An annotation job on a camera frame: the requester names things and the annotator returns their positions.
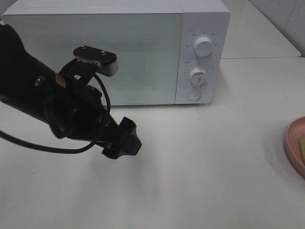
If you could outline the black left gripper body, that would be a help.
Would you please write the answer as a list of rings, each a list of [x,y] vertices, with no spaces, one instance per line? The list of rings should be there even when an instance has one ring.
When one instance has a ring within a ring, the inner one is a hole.
[[[100,92],[95,87],[79,81],[66,81],[65,87],[58,83],[44,83],[45,122],[59,138],[95,141],[101,146],[119,146],[124,130],[110,115],[110,106],[104,106]]]

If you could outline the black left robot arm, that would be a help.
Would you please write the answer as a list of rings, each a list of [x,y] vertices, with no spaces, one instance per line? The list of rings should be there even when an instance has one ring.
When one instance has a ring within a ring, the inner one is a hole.
[[[79,149],[62,149],[30,143],[5,132],[1,138],[29,149],[78,154],[95,145],[111,159],[136,155],[142,143],[133,120],[116,123],[100,75],[118,71],[114,53],[81,46],[74,58],[57,73],[30,55],[9,25],[0,27],[0,100],[49,125],[59,139],[87,141]]]

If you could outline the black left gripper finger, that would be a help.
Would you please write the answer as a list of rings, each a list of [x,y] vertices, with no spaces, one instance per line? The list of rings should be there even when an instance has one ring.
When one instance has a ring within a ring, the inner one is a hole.
[[[136,133],[136,124],[133,120],[124,117],[119,124],[124,131],[120,144],[119,156],[135,156],[142,147],[142,143]]]
[[[115,146],[113,143],[101,143],[103,148],[102,154],[110,159],[118,159],[128,155],[122,148]]]

